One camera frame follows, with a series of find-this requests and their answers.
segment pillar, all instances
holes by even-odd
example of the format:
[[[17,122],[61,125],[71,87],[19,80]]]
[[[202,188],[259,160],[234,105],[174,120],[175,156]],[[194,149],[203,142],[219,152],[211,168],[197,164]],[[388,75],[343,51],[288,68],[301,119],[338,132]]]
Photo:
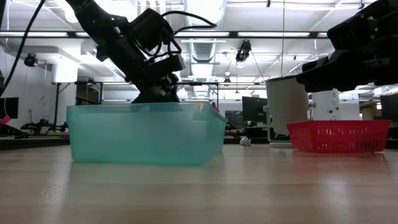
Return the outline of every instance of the pillar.
[[[57,64],[52,67],[53,82],[75,82],[77,81],[78,65],[69,59],[60,60]],[[58,115],[57,125],[63,124],[67,120],[67,106],[73,106],[76,104],[76,85],[69,85],[59,95],[58,101]]]

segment air duct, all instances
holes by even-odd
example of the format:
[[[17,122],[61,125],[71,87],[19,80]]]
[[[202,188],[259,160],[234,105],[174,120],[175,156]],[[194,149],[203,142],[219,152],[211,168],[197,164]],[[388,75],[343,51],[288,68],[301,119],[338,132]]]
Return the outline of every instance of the air duct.
[[[223,25],[226,0],[184,0],[184,9],[186,12],[202,16],[217,25],[216,30],[221,29]],[[192,17],[187,17],[188,26],[205,26],[203,21]],[[198,63],[211,62],[216,55],[217,44],[211,43],[191,43],[191,60]],[[213,71],[213,65],[194,64],[191,65],[193,76],[200,78],[210,78]]]

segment fluorescent light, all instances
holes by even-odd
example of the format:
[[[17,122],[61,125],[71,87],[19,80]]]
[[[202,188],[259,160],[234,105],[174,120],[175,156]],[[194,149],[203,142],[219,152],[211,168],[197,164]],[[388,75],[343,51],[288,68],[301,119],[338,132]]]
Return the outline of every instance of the fluorescent light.
[[[131,85],[130,83],[123,83],[123,82],[107,82],[103,83],[104,85]]]
[[[199,43],[199,44],[225,44],[226,40],[181,40],[181,43],[183,44],[195,44],[195,43]]]
[[[319,33],[318,37],[328,37],[328,33],[325,32]]]
[[[88,35],[86,32],[77,32],[76,36],[78,36],[78,37],[90,37],[90,35]]]
[[[347,6],[347,7],[300,7],[300,6],[296,6],[295,3],[297,3],[299,1],[293,1],[291,3],[291,5],[288,6],[284,6],[282,2],[273,2],[272,3],[272,8],[274,9],[283,9],[284,7],[286,9],[289,10],[298,10],[298,11],[335,11],[335,10],[348,10],[348,9],[358,9],[358,6]],[[227,7],[266,7],[267,4],[266,2],[231,2],[231,3],[227,3],[226,5]]]
[[[238,32],[238,37],[308,37],[309,32]]]
[[[0,36],[23,37],[24,32],[0,32]],[[66,32],[29,32],[28,37],[68,37]]]
[[[227,37],[229,32],[179,32],[175,37]]]

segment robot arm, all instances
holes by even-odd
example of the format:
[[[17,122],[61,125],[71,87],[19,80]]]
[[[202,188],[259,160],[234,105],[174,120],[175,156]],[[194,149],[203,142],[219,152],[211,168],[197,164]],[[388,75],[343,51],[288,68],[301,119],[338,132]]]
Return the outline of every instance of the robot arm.
[[[354,90],[398,83],[398,2],[378,0],[328,31],[330,57],[303,65],[296,76],[307,92]]]
[[[94,0],[66,2],[82,28],[98,44],[97,58],[110,58],[126,75],[125,81],[137,86],[140,95],[133,103],[179,101],[175,86],[178,78],[173,72],[185,66],[174,32],[160,14],[148,9],[128,22],[125,17],[108,14]],[[170,50],[171,44],[177,51]],[[162,45],[167,46],[168,52],[159,55]]]

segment wooden table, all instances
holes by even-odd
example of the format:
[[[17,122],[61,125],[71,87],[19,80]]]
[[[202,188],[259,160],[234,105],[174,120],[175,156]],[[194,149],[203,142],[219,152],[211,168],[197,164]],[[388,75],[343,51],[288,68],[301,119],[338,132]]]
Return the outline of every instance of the wooden table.
[[[78,164],[69,146],[0,152],[0,223],[398,223],[398,151],[225,146],[204,167]]]

